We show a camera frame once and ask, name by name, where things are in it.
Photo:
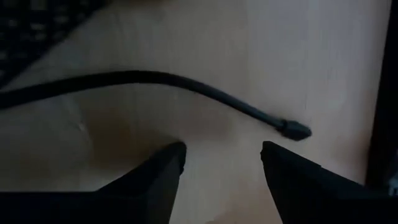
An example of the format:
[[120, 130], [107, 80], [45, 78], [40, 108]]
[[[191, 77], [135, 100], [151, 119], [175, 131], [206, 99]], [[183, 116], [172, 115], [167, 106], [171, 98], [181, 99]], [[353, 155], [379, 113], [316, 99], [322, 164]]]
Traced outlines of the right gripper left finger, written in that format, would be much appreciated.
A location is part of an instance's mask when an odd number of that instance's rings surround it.
[[169, 224], [186, 153], [169, 144], [90, 192], [0, 192], [0, 224]]

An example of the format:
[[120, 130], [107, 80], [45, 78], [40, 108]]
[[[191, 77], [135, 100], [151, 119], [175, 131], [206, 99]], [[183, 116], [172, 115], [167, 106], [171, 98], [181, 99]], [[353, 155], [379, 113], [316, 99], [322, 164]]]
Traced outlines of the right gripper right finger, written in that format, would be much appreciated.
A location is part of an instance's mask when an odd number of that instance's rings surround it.
[[283, 224], [398, 224], [398, 196], [370, 190], [272, 141], [262, 143], [261, 161]]

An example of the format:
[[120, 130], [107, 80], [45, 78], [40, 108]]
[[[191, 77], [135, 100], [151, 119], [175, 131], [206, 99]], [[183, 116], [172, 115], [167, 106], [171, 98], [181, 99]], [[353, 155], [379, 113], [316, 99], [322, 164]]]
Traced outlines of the grey desk calculator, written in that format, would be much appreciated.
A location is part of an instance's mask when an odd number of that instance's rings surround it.
[[0, 0], [0, 88], [109, 0]]

